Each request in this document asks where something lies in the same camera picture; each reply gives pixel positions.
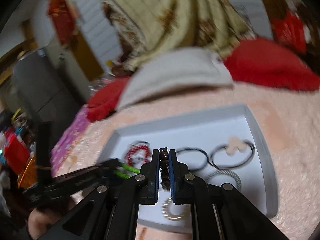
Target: red object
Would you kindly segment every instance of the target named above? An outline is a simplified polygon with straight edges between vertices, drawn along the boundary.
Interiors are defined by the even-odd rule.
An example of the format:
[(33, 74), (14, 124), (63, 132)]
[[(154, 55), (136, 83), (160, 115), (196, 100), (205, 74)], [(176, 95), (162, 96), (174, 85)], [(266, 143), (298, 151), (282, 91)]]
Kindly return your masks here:
[(15, 174), (19, 175), (24, 171), (29, 158), (29, 152), (18, 141), (15, 134), (9, 138), (8, 145), (4, 147), (4, 158)]
[(91, 122), (106, 118), (115, 109), (128, 80), (129, 77), (117, 78), (90, 98), (87, 118)]
[(297, 53), (306, 53), (306, 40), (303, 32), (303, 22), (290, 11), (284, 20), (272, 19), (272, 28), (276, 41)]
[(145, 145), (145, 144), (132, 145), (124, 157), (124, 159), (128, 162), (128, 165), (130, 167), (133, 167), (132, 155), (135, 154), (138, 150), (143, 150), (145, 152), (144, 163), (148, 163), (150, 161), (149, 158), (151, 157), (151, 152), (150, 152), (150, 149), (147, 145)]
[(56, 29), (60, 44), (70, 44), (76, 22), (70, 13), (66, 0), (50, 0), (48, 15)]
[(297, 55), (263, 38), (242, 41), (224, 63), (235, 81), (303, 91), (320, 86), (320, 77)]

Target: black hair tie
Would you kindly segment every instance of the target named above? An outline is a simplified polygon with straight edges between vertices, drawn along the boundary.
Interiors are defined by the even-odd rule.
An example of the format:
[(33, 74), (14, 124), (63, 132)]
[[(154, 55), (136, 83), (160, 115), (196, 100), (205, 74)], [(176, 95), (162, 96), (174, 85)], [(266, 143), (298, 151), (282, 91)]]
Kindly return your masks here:
[(176, 151), (176, 154), (178, 156), (178, 155), (182, 154), (183, 152), (187, 152), (187, 151), (198, 151), (198, 152), (201, 152), (207, 158), (205, 160), (205, 162), (202, 164), (202, 166), (200, 166), (198, 169), (190, 170), (190, 172), (201, 171), (207, 166), (208, 163), (210, 163), (208, 154), (203, 149), (200, 149), (200, 148), (185, 147), (185, 148), (182, 148), (182, 149), (178, 149)]
[(232, 165), (232, 166), (227, 166), (227, 165), (225, 165), (225, 166), (217, 166), (217, 165), (214, 163), (214, 161), (213, 161), (214, 155), (215, 155), (218, 151), (220, 151), (220, 150), (222, 150), (222, 149), (227, 149), (227, 148), (228, 148), (228, 145), (225, 145), (225, 144), (224, 144), (224, 145), (218, 146), (217, 148), (215, 148), (215, 149), (211, 152), (210, 160), (209, 160), (209, 165), (215, 167), (217, 170), (235, 169), (235, 168), (240, 168), (240, 167), (242, 167), (242, 166), (244, 166), (244, 165), (247, 165), (247, 164), (252, 160), (252, 158), (253, 158), (253, 156), (254, 156), (255, 147), (254, 147), (253, 143), (251, 143), (251, 142), (249, 142), (249, 141), (243, 141), (243, 143), (245, 143), (246, 145), (248, 145), (248, 146), (250, 147), (250, 149), (251, 149), (251, 154), (250, 154), (250, 156), (249, 156), (246, 160), (244, 160), (242, 163), (237, 164), (237, 165)]
[(146, 142), (146, 141), (135, 141), (133, 143), (131, 143), (131, 145), (138, 145), (138, 144), (145, 144), (145, 145), (150, 145), (150, 143)]

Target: screw head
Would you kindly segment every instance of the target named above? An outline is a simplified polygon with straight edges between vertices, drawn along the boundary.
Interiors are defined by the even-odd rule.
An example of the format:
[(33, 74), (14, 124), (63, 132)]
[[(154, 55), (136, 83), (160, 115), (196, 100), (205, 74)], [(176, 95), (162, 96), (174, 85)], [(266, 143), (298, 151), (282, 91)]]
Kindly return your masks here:
[(230, 184), (230, 183), (225, 183), (225, 184), (223, 184), (223, 188), (224, 188), (225, 190), (227, 190), (227, 191), (230, 191), (230, 190), (233, 189), (233, 185)]
[(97, 191), (98, 191), (99, 193), (103, 193), (103, 192), (105, 192), (106, 190), (107, 190), (107, 187), (106, 187), (105, 185), (101, 185), (101, 186), (97, 187)]
[(194, 179), (195, 179), (195, 176), (192, 175), (192, 174), (186, 174), (186, 175), (184, 176), (184, 178), (185, 178), (186, 180), (194, 180)]
[(135, 176), (136, 181), (143, 181), (146, 177), (142, 174), (138, 174)]

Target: orange object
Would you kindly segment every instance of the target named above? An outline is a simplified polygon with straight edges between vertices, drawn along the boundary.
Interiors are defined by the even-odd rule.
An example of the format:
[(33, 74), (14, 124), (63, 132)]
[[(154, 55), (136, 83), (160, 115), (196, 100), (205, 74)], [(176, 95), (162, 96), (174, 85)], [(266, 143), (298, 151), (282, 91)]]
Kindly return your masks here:
[(18, 141), (15, 134), (9, 138), (8, 145), (4, 147), (4, 158), (17, 175), (20, 174), (26, 166), (29, 152), (22, 143)]
[(37, 182), (35, 155), (27, 161), (25, 170), (18, 176), (18, 188), (27, 189)]

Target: white wall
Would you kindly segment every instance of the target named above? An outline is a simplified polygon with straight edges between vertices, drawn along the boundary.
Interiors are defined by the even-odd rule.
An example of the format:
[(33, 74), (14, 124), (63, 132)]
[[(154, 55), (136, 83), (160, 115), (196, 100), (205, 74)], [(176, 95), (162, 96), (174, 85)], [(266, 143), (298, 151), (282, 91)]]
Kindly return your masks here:
[(33, 35), (39, 48), (47, 45), (55, 35), (52, 22), (47, 16), (48, 8), (48, 0), (39, 0), (30, 19)]
[(25, 41), (20, 26), (6, 25), (0, 33), (0, 57)]
[(122, 54), (116, 30), (105, 18), (101, 0), (72, 0), (81, 15), (77, 20), (81, 32), (101, 67), (110, 72), (106, 61)]

